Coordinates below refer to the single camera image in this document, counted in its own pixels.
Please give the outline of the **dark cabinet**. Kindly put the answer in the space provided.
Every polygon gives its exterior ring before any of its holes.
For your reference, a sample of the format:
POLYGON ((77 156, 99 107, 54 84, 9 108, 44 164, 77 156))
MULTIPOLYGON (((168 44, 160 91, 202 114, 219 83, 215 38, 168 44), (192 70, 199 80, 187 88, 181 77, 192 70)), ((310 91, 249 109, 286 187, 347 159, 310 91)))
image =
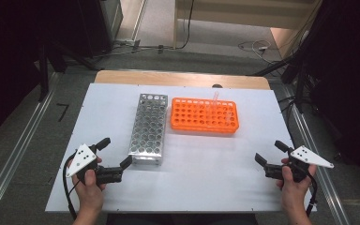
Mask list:
POLYGON ((81 13, 82 54, 93 57, 112 50, 123 12, 120 0, 76 0, 81 13))

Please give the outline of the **metal test tube rack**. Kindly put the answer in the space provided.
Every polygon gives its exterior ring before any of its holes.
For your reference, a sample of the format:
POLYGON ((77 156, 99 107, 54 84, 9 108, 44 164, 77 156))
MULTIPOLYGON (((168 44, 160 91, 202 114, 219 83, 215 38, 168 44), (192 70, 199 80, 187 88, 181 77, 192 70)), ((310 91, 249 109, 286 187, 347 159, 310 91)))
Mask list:
POLYGON ((140 94, 128 149, 134 164, 161 164, 167 108, 166 95, 140 94))

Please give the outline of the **orange test tube rack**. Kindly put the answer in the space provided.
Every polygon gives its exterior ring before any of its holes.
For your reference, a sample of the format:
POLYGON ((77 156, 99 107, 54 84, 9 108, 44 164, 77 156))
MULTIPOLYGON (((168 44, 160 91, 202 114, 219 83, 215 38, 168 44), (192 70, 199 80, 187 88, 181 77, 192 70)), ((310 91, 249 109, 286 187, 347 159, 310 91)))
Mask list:
POLYGON ((174 97, 171 109, 171 127, 176 130, 233 134, 239 128, 236 104, 218 100, 216 109, 212 99, 174 97), (226 122, 228 107, 234 106, 232 121, 226 122))

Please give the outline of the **white board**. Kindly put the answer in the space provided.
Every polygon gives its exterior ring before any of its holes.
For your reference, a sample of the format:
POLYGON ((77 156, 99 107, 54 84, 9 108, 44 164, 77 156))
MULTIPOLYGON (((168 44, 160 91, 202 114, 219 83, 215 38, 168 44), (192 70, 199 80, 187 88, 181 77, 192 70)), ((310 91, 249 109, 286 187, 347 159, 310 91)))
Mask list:
POLYGON ((237 105, 234 134, 166 128, 161 165, 131 165, 119 184, 109 184, 103 209, 110 213, 276 212, 280 191, 255 161, 261 155, 278 164, 284 153, 276 141, 291 138, 271 90, 182 86, 90 84, 66 153, 81 144, 110 138, 98 152, 106 167, 128 154, 139 96, 220 98, 237 105))

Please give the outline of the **person's right hand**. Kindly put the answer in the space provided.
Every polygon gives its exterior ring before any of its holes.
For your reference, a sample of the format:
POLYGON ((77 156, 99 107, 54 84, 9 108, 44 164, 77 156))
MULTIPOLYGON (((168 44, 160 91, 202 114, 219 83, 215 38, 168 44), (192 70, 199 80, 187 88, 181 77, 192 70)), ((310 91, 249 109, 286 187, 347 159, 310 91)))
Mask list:
POLYGON ((311 179, 307 176, 300 182, 293 181, 293 173, 289 166, 282 167, 282 180, 277 180, 276 185, 281 190, 281 206, 289 215, 302 215, 305 211, 305 196, 311 179))

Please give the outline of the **black metal stand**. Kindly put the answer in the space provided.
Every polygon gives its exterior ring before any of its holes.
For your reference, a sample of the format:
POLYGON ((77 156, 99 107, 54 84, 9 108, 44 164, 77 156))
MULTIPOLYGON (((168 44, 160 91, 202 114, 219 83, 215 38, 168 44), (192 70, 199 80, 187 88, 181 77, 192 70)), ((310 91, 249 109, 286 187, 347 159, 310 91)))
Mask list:
POLYGON ((254 76, 262 77, 274 70, 285 67, 285 71, 280 79, 283 83, 291 83, 294 79, 297 80, 296 93, 291 99, 291 104, 295 105, 301 114, 304 113, 303 105, 309 104, 309 101, 304 98, 304 87, 307 76, 307 64, 304 61, 304 56, 301 51, 297 51, 293 55, 254 73, 254 76))
POLYGON ((97 67, 86 59, 82 58, 74 51, 58 43, 57 41, 40 40, 38 42, 39 57, 39 73, 40 73, 40 96, 39 102, 44 100, 50 91, 48 79, 48 63, 51 63, 55 71, 65 72, 67 64, 63 55, 68 55, 76 62, 94 71, 100 71, 101 67, 97 67))

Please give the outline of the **aluminium floor rail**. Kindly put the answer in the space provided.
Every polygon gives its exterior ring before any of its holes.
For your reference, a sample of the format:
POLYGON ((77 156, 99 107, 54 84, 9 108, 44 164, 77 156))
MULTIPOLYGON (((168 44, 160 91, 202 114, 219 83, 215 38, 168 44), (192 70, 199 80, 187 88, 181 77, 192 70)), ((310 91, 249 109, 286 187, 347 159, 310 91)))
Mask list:
POLYGON ((292 144, 295 147, 291 157, 301 162, 308 163, 311 167, 316 167, 315 174, 312 176, 307 173, 307 178, 311 182, 311 196, 307 202, 307 215, 310 217, 312 210, 319 205, 317 203, 318 192, 324 196, 325 205, 331 213, 334 225, 351 225, 347 213, 344 210, 338 192, 332 182, 328 170, 334 169, 335 166, 320 155, 320 152, 314 142, 311 132, 308 128, 305 116, 296 108, 296 94, 291 87, 283 85, 282 92, 284 95, 283 102, 287 101, 288 106, 284 108, 285 122, 290 132, 292 144))
POLYGON ((46 94, 46 97, 37 104, 24 130, 22 131, 22 135, 13 147, 11 154, 0 172, 0 201, 34 136, 41 119, 49 107, 61 77, 62 73, 54 72, 52 74, 48 82, 51 89, 46 94))

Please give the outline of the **wooden table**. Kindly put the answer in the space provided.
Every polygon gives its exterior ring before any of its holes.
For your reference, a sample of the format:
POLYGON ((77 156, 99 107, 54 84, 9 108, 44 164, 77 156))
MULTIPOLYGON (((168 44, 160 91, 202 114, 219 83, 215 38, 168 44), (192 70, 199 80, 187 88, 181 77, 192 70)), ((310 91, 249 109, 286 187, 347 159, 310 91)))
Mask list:
POLYGON ((144 70, 101 70, 97 73, 95 82, 192 87, 219 85, 223 88, 270 89, 264 77, 144 70))

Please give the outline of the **light wooden furniture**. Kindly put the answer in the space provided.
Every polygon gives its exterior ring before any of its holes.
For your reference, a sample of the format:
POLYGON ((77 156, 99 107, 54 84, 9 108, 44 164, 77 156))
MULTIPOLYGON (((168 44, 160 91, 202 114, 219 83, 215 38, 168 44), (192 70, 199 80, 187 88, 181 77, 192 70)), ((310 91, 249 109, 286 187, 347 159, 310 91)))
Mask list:
POLYGON ((179 19, 269 27, 287 57, 311 27, 323 0, 174 0, 173 41, 179 19))

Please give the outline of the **person's left hand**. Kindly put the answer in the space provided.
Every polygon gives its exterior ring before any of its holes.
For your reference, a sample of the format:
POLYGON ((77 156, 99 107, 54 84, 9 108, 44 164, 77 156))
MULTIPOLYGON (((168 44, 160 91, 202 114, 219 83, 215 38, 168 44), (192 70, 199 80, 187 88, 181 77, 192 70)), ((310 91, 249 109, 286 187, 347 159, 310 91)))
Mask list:
POLYGON ((97 185, 96 173, 93 170, 87 170, 84 179, 85 184, 75 187, 80 201, 78 215, 99 215, 104 202, 102 191, 106 185, 97 185))

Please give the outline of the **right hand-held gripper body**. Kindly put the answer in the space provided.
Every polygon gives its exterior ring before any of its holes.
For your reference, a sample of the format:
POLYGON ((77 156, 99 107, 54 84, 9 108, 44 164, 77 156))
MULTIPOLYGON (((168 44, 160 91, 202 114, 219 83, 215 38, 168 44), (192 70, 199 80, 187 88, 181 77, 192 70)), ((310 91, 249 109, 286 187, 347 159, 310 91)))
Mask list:
MULTIPOLYGON (((312 152, 304 145, 293 149, 290 147, 288 154, 288 163, 292 170, 293 181, 300 182, 308 176, 308 168, 310 164, 322 166, 325 168, 334 168, 334 164, 312 152)), ((265 176, 273 179, 282 180, 282 165, 269 164, 263 167, 265 176)))

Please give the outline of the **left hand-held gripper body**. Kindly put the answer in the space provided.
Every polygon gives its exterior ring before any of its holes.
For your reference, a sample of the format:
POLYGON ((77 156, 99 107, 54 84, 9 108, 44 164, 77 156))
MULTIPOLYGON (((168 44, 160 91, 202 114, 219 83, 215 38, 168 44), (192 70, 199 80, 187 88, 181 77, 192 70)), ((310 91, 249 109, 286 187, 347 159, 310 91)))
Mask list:
POLYGON ((66 177, 76 175, 85 184, 84 174, 87 170, 96 173, 97 185, 119 183, 122 181, 122 169, 120 167, 105 168, 98 165, 96 145, 81 144, 76 152, 70 157, 71 164, 66 171, 66 177))

